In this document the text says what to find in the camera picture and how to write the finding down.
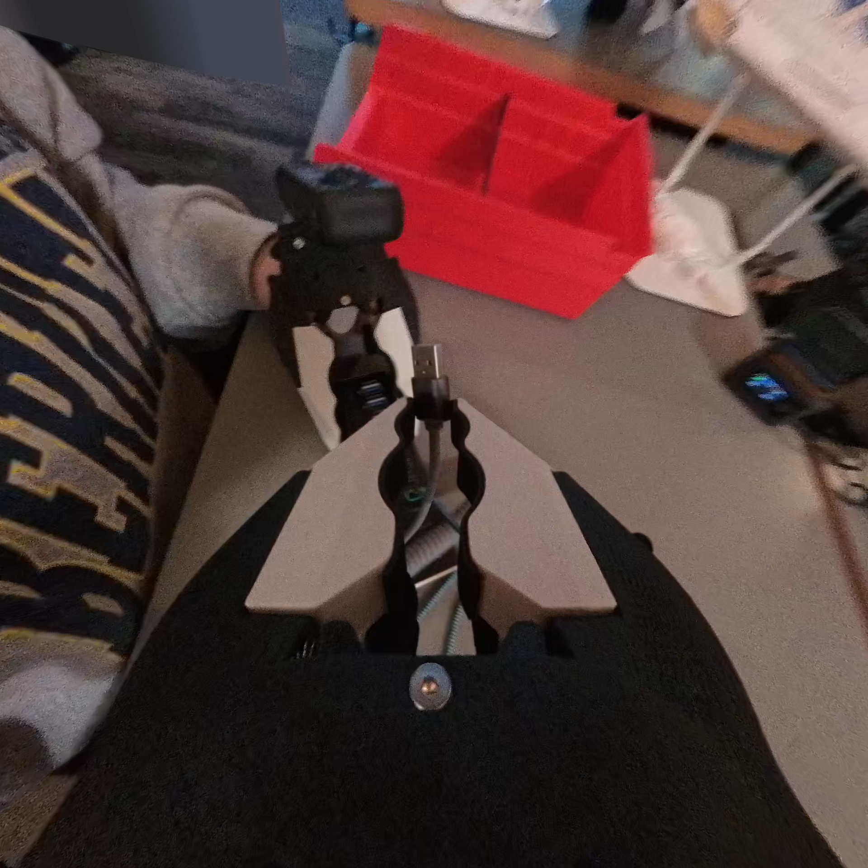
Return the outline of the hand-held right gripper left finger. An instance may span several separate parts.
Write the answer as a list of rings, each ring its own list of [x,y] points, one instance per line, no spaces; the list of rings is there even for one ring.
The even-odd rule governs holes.
[[[313,465],[245,599],[249,611],[346,623],[373,652],[416,653],[405,544],[415,422],[399,399]]]

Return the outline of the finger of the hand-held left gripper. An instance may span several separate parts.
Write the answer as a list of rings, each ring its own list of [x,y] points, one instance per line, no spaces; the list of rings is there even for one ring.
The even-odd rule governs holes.
[[[392,362],[396,375],[414,374],[415,342],[403,308],[395,307],[381,313],[373,329],[373,336],[377,347]]]
[[[298,394],[325,448],[334,450],[341,442],[340,426],[335,416],[337,398],[330,381],[331,365],[335,360],[334,343],[316,325],[295,327],[292,332],[298,365]]]

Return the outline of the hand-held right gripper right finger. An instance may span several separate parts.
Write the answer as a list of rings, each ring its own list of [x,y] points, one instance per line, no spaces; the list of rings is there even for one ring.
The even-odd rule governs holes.
[[[495,653],[511,628],[610,615],[617,603],[557,475],[475,409],[455,402],[450,437],[460,520],[458,594],[474,653]]]

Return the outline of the black usb hub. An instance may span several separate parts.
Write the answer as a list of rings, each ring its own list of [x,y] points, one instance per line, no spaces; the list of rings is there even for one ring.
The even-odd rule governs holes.
[[[332,391],[341,441],[352,437],[396,400],[394,378],[386,372],[341,378]]]

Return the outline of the person's left forearm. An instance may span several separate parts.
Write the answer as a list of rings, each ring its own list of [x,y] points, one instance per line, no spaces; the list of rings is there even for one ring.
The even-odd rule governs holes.
[[[147,186],[103,159],[103,132],[61,74],[19,33],[1,28],[2,121],[39,154],[120,256],[162,331],[203,340],[253,311],[251,260],[275,223],[208,185]]]

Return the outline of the person's left hand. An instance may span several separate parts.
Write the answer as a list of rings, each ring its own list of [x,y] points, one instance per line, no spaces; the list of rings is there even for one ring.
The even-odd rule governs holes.
[[[273,233],[259,246],[251,260],[249,288],[255,310],[267,310],[272,301],[272,282],[279,276],[281,265],[275,255],[278,235]]]

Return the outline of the red bin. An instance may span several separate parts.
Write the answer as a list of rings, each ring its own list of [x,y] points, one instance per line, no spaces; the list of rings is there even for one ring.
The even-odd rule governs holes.
[[[653,251],[644,114],[429,34],[382,32],[373,72],[320,164],[394,183],[406,270],[567,320]]]

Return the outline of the black device with display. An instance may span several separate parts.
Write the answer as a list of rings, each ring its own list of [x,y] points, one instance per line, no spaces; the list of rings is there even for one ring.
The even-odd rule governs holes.
[[[770,427],[793,424],[813,409],[806,381],[787,361],[781,343],[730,366],[722,374],[722,385]]]

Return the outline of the instruction board on white stand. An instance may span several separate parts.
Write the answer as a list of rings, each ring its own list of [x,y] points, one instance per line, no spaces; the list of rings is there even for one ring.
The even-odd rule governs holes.
[[[745,267],[845,181],[866,179],[866,2],[686,2],[683,19],[702,48],[724,53],[737,74],[652,198],[654,251],[627,274],[635,288],[727,318],[749,306]],[[721,201],[683,187],[689,168],[742,92],[759,79],[819,127],[844,166],[759,241],[737,249]]]

